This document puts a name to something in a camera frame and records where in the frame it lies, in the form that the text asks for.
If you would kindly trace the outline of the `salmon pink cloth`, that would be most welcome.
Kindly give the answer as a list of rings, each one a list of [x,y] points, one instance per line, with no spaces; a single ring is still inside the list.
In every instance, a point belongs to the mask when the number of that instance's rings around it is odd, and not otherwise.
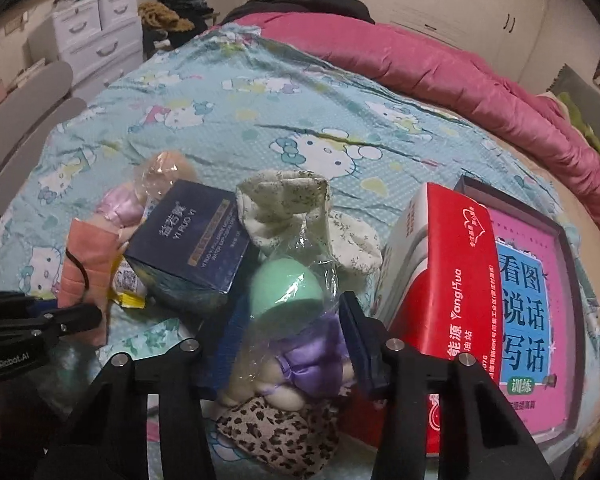
[[[58,307],[68,308],[85,302],[99,308],[102,312],[99,326],[78,335],[80,341],[96,348],[107,342],[108,290],[117,249],[117,234],[87,221],[72,220],[60,274]]]

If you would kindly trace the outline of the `red YangHua box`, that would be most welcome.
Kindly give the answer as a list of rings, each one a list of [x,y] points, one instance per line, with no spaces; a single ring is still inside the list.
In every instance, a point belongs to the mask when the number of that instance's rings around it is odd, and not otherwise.
[[[385,412],[376,401],[388,379],[371,336],[446,360],[468,353],[498,382],[503,307],[489,211],[460,192],[423,184],[389,235],[370,310],[355,316],[356,305],[341,295],[339,321],[356,378],[339,421],[345,434],[380,443]]]

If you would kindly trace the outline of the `purple satin scrunchie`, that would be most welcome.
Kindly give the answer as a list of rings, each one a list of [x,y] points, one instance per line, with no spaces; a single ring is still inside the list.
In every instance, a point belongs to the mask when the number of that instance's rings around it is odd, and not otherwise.
[[[335,313],[325,314],[297,336],[283,339],[275,359],[284,382],[311,399],[334,398],[351,382],[344,374],[349,352]]]

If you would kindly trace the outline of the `leopard print scrunchie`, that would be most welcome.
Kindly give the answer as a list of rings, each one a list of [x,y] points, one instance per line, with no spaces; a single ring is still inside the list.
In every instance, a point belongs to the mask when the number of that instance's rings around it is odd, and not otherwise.
[[[259,463],[281,474],[309,479],[332,459],[340,442],[338,408],[310,403],[290,412],[256,396],[220,416],[219,434]]]

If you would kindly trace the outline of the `green sponge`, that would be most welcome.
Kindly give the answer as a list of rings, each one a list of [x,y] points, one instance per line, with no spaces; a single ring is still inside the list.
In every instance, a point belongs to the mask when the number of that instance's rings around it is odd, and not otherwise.
[[[251,323],[268,339],[294,336],[325,312],[318,277],[293,258],[268,260],[253,274],[249,289]]]

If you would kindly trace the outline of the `floral cream scrunchie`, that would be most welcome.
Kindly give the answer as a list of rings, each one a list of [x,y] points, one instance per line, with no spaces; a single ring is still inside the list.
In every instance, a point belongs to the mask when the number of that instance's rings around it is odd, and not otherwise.
[[[238,219],[261,252],[306,230],[343,271],[370,275],[382,265],[374,228],[332,208],[328,180],[311,171],[262,170],[236,188]]]

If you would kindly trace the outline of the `yellow snack packet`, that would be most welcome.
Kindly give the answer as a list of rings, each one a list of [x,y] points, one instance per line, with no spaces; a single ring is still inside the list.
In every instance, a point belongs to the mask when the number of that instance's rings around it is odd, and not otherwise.
[[[146,307],[146,297],[146,286],[125,258],[118,255],[112,267],[108,298],[123,309],[143,309]]]

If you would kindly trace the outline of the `pink book in box lid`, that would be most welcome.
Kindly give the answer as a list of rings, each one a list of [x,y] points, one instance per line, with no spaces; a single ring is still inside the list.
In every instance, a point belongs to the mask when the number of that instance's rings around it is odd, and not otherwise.
[[[584,322],[566,232],[515,197],[463,176],[455,189],[486,207],[503,298],[500,388],[542,448],[576,431]]]

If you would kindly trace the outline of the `dark blue cosmetics box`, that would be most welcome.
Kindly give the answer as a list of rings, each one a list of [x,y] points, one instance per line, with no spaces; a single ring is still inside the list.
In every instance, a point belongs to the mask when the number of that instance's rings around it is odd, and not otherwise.
[[[235,194],[185,180],[174,183],[124,252],[151,296],[201,315],[226,304],[253,257]]]

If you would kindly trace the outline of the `grey chair back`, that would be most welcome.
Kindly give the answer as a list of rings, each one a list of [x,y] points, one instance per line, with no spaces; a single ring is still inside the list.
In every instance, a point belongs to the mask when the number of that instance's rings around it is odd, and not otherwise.
[[[0,104],[0,219],[38,164],[53,128],[86,109],[71,95],[72,78],[68,63],[50,63]]]

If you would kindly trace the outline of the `pink quilt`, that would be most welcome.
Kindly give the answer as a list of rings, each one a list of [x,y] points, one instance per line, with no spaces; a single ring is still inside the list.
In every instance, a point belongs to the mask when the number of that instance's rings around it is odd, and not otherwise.
[[[469,119],[542,162],[600,227],[600,154],[555,101],[498,76],[478,55],[336,14],[255,13],[238,24]]]

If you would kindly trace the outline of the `green blanket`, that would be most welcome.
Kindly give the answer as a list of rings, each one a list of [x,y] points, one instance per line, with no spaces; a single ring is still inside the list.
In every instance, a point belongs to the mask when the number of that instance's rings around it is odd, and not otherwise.
[[[568,110],[569,120],[574,128],[580,131],[590,147],[600,155],[600,139],[596,136],[593,128],[584,120],[580,108],[573,102],[568,92],[560,92],[557,99],[565,105]]]

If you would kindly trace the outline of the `grey headboard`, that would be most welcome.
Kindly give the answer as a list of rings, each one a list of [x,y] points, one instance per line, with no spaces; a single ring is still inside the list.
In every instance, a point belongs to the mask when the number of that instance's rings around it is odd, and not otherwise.
[[[556,98],[558,93],[568,92],[580,108],[584,120],[600,139],[600,90],[595,90],[568,65],[562,66],[548,90]]]

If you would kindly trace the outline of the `dark clothes pile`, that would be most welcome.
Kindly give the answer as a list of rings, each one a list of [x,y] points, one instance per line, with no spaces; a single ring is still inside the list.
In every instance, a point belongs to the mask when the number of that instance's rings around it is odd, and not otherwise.
[[[207,0],[157,0],[171,11],[174,11],[182,20],[189,20],[192,28],[181,32],[168,32],[168,39],[173,49],[181,47],[189,40],[203,34],[208,28],[206,18],[211,16],[214,9],[208,5]]]

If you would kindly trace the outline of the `black clothing on bed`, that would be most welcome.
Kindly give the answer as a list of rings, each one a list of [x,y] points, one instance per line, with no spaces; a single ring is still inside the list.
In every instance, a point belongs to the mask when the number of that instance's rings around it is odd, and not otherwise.
[[[248,0],[231,10],[222,24],[237,21],[250,14],[290,12],[335,14],[375,23],[370,10],[360,0]]]

